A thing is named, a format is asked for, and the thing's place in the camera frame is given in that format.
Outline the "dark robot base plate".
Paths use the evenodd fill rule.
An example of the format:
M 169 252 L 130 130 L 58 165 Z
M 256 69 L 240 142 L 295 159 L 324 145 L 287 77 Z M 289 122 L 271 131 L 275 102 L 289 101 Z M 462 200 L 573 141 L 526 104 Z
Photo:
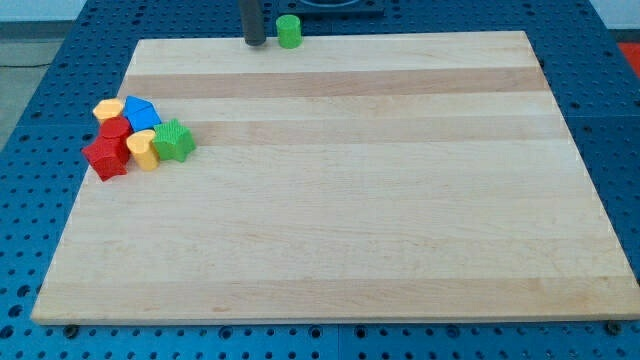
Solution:
M 383 15 L 384 0 L 278 0 L 278 11 L 295 15 Z

